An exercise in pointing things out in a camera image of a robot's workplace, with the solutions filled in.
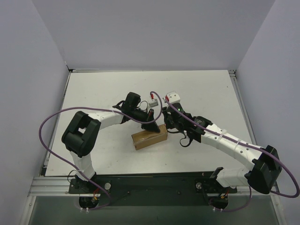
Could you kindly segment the brown cardboard express box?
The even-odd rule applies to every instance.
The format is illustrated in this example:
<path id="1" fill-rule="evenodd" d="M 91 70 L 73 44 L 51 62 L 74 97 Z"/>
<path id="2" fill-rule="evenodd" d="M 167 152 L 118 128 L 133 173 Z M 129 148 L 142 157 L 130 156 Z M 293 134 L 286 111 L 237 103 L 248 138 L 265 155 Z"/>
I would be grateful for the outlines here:
<path id="1" fill-rule="evenodd" d="M 159 125 L 159 133 L 150 132 L 150 131 L 141 131 L 135 134 L 132 134 L 133 145 L 136 150 L 141 150 L 143 148 L 149 147 L 151 145 L 166 141 L 168 138 L 168 132 L 164 124 Z"/>

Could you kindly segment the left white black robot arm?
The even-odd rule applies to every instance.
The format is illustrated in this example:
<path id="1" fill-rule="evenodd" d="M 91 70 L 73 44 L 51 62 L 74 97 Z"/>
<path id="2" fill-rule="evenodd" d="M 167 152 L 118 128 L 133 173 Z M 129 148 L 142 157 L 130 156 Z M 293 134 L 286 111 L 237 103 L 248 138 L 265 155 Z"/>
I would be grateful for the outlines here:
<path id="1" fill-rule="evenodd" d="M 154 110 L 152 108 L 147 111 L 141 110 L 138 108 L 140 102 L 140 95 L 129 92 L 126 99 L 114 105 L 111 110 L 92 114 L 78 111 L 72 118 L 61 140 L 70 151 L 77 167 L 76 177 L 80 179 L 79 187 L 84 192 L 90 193 L 96 188 L 96 181 L 92 178 L 96 172 L 92 166 L 90 153 L 100 130 L 134 119 L 142 122 L 142 129 L 160 132 L 154 121 Z"/>

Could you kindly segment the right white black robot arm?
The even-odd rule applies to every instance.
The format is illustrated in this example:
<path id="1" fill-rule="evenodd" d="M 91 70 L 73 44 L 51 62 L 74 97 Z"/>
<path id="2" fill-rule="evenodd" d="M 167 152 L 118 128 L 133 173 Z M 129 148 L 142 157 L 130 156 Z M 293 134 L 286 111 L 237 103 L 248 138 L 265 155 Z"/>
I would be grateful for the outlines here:
<path id="1" fill-rule="evenodd" d="M 190 141 L 197 141 L 222 151 L 231 156 L 243 166 L 215 170 L 213 179 L 223 188 L 249 186 L 262 194 L 269 194 L 282 167 L 274 158 L 277 150 L 271 146 L 265 149 L 247 144 L 243 140 L 229 134 L 216 124 L 202 116 L 192 116 L 184 112 L 180 104 L 175 104 L 176 110 L 169 106 L 163 107 L 162 113 L 168 129 L 177 129 L 188 136 Z"/>

